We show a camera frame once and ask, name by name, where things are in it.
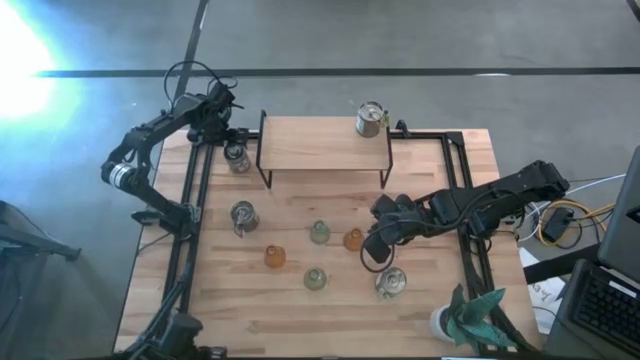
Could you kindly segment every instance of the gray floor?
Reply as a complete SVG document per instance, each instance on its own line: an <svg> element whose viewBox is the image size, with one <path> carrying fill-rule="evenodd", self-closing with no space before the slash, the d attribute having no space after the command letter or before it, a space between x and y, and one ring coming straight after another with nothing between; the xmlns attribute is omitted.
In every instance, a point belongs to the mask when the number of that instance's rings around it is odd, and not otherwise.
<svg viewBox="0 0 640 360"><path fill-rule="evenodd" d="M9 4L49 49L48 68L109 70L182 60L198 1ZM624 0L226 0L209 4L202 31L197 58L216 68L640 63L640 23ZM102 183L99 166L129 128L166 107L161 80L32 80L22 87L40 107L0 115L0 198L83 248L75 263L48 262L20 319L15 358L111 350L140 234L129 214L143 205ZM188 90L204 85L191 79ZM640 143L639 93L633 75L254 78L240 80L235 94L246 110L232 121L255 127L262 108L353 114L375 99L414 128L489 128L503 174L544 159L578 179L626 170ZM3 106L30 93L18 95L3 96ZM575 198L596 208L614 201L619 186ZM557 254L535 241L526 246L539 257Z"/></svg>

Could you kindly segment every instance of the wooden tabletop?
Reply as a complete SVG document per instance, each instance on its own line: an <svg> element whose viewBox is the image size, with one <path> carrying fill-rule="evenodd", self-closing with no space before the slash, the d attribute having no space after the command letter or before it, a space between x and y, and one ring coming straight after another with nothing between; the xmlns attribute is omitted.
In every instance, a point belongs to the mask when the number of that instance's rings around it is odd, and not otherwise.
<svg viewBox="0 0 640 360"><path fill-rule="evenodd" d="M268 116L264 121L265 170L386 170L387 135L356 131L355 116Z"/></svg>
<svg viewBox="0 0 640 360"><path fill-rule="evenodd" d="M487 130L461 130L475 185L499 177ZM164 143L155 187L179 199L190 150L185 133ZM249 151L255 159L256 144ZM419 197L447 187L441 145L435 140L393 140L394 167L384 193ZM456 165L458 179L461 179ZM342 245L354 226L369 228L369 206L383 192L371 172L298 171L274 173L277 186L267 190L255 168L233 175L221 151L215 155L190 302L190 313L204 324L200 345L227 346L230 356L441 356L470 355L434 338L429 316L448 304L458 283L465 285L454 231L398 247L394 265L403 269L407 287L391 300L374 290L375 275L357 253ZM200 177L197 175L194 192ZM243 239L232 230L229 209L251 202L260 225ZM309 240L317 219L331 228L323 246ZM162 235L147 228L141 243ZM263 263L267 245L285 248L280 269ZM123 349L157 311L170 253L169 241L153 245L137 258L116 349ZM529 293L516 243L496 236L489 253L497 288L506 288L502 308L516 328L540 347ZM329 277L317 292L303 285L303 274L318 266Z"/></svg>

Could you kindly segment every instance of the black metal frame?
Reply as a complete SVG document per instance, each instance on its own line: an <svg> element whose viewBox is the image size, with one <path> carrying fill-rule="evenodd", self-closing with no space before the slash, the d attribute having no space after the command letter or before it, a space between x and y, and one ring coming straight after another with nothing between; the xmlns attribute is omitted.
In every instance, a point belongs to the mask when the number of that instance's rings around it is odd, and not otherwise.
<svg viewBox="0 0 640 360"><path fill-rule="evenodd" d="M469 163L468 163L466 148L464 144L464 138L461 132L429 132L429 131L411 132L407 130L406 124L404 123L404 121L399 121L398 125L396 126L396 129L401 131L392 132L387 128L389 146L391 146L390 145L391 139L394 139L394 140L429 140L431 139L431 140L437 140L440 142L442 146L444 163L445 163L445 168L446 168L450 187L458 186L454 164L453 164L452 152L451 152L451 146L455 146L458 151L458 156L460 159L461 173L463 177L462 180L463 180L464 186L466 187L473 186L471 181L471 171L469 169ZM258 141L258 153L256 154L257 159L259 159L259 156L260 156L259 150L261 146L261 141L260 141L261 134L262 134L262 131L260 132L251 131L248 134L249 140ZM198 158L198 153L200 152L201 147L206 147L207 149L206 149L206 155L205 155L206 157L203 165L202 179L200 182L200 188L198 189L198 195L197 195L197 201L196 201L196 206L198 207L203 207L206 200L209 174L210 174L211 166L213 164L213 153L214 153L213 146L210 146L210 145L193 146L191 155L189 157L187 174L185 177L185 183L184 183L183 193L182 193L183 203L188 203L191 190L192 190L194 175L196 172L196 162ZM260 170L260 173L263 180L265 180L265 183L266 183L267 179L265 178L261 170ZM387 173L386 179L384 180L385 183L386 183L386 180L388 180L388 176L389 176L389 173ZM269 182L271 182L271 172L269 173ZM183 313L187 313L189 311L191 284L193 281L193 276L195 274L196 255L197 255L198 244L200 240L201 227L202 227L202 220L198 221L198 223L196 224L196 228L197 228L196 233L188 241L186 241L188 243L189 248L188 248L187 260L185 263L184 271L185 273L189 271L190 276L188 277L186 282L187 284L184 287L184 290L182 291L180 306L178 307L178 311ZM481 274L482 283L484 284L483 291L479 291L476 287L472 286L472 283L473 281L476 281L475 279L478 277L478 274L475 271L475 267L473 265L472 258L471 258L472 257L472 252L471 252L472 240L470 239L470 237L468 236L464 228L460 228L458 230L458 241L460 243L460 255L461 255L462 263L464 267L465 281L467 282L469 297L476 298L477 296L482 295L480 292L484 293L486 291L493 290L494 284L493 284L493 277L491 274L491 266L489 264L489 256L487 254L487 249L485 247L484 242L477 243L478 257L480 259L480 265L482 270L482 274ZM185 241L182 241L181 239L174 237L173 247L171 249L171 255L169 259L169 266L167 270L167 277L165 280L164 294L162 298L163 301L167 298L168 294L171 292L171 290L173 289L176 283L178 261L180 258L181 248L184 242ZM167 319L166 318L162 319L162 321L163 321L163 325L159 327L158 332L161 332L165 329ZM498 352L490 351L486 348L486 346L481 346L481 355L488 356L493 354L500 354L502 356L507 354L507 352L504 351L505 349L500 349L500 350L501 351L498 351Z"/></svg>
<svg viewBox="0 0 640 360"><path fill-rule="evenodd" d="M267 112L264 110L260 111L260 130L258 131L258 149L256 150L256 168L262 177L262 181L267 186L267 189L271 189L271 185L273 185L273 171L269 171L269 178L265 176L264 170L260 165L260 160L262 159L262 135L264 132L264 120L267 118ZM387 152L389 153L389 167L386 170L380 170L380 188L384 189L387 185L387 181L389 181L389 175L391 175L391 169L393 168L393 151L391 151L391 133L389 131L389 127L386 127L386 135L387 135Z"/></svg>

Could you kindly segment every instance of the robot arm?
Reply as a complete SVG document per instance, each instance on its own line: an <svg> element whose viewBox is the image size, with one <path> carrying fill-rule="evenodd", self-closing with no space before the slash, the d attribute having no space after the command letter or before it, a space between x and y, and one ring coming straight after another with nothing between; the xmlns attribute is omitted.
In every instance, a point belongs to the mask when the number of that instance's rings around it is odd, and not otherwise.
<svg viewBox="0 0 640 360"><path fill-rule="evenodd" d="M560 199L567 189L569 183L553 164L536 161L474 188L438 190L415 201L405 194L395 201L382 195L371 207L378 222L369 230L363 248L382 264L391 255L391 246L406 245L417 235L433 237L467 225L470 235L488 237L502 218L530 202Z"/></svg>
<svg viewBox="0 0 640 360"><path fill-rule="evenodd" d="M189 126L187 139L194 144L222 146L225 141L245 144L248 130L229 128L231 108L240 107L233 100L235 96L220 82L207 95L186 93L178 99L174 111L163 111L152 121L134 127L109 154L101 166L102 180L139 198L157 211L134 213L134 220L143 225L150 220L158 220L163 229L183 239L194 232L199 211L168 200L149 183L151 150L185 126ZM132 163L134 158L137 159L137 166Z"/></svg>

